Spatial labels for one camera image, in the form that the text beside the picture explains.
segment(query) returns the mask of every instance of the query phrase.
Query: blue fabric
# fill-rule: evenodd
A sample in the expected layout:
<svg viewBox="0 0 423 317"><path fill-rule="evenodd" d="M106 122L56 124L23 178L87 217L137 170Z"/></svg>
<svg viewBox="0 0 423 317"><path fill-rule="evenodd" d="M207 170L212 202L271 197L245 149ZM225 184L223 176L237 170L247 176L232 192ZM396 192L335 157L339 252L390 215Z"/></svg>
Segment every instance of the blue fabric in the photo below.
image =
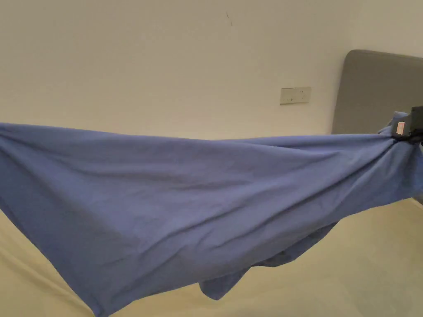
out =
<svg viewBox="0 0 423 317"><path fill-rule="evenodd" d="M421 193L422 161L388 130L205 141L1 124L0 208L104 317L197 282L219 298L340 219Z"/></svg>

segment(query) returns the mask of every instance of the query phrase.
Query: white wall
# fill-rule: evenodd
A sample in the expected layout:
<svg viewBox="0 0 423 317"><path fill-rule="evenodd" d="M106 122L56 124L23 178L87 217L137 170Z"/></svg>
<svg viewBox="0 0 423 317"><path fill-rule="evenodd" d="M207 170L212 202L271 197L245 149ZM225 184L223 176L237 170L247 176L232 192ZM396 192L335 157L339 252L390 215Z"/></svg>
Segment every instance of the white wall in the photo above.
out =
<svg viewBox="0 0 423 317"><path fill-rule="evenodd" d="M353 45L423 57L423 1L366 0L355 18Z"/></svg>
<svg viewBox="0 0 423 317"><path fill-rule="evenodd" d="M2 1L0 122L211 139L328 133L358 2ZM309 105L279 106L281 87L301 85L313 87Z"/></svg>

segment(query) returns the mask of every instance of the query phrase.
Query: gray headboard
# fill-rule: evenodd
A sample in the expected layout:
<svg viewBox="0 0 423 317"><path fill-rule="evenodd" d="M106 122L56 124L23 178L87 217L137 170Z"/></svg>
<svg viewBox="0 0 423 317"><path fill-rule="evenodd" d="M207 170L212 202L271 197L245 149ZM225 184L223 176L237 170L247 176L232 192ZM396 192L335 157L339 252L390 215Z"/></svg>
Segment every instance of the gray headboard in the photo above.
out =
<svg viewBox="0 0 423 317"><path fill-rule="evenodd" d="M394 111L423 106L423 58L353 50L345 58L332 133L374 133Z"/></svg>

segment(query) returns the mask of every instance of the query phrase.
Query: wall outlet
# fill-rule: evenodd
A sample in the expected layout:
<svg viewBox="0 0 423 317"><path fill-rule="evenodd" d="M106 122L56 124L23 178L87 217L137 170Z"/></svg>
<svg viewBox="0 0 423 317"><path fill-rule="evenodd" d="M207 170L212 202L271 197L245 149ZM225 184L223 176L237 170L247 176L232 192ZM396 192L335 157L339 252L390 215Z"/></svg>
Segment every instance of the wall outlet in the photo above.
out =
<svg viewBox="0 0 423 317"><path fill-rule="evenodd" d="M304 104L310 102L311 87L282 88L280 104Z"/></svg>

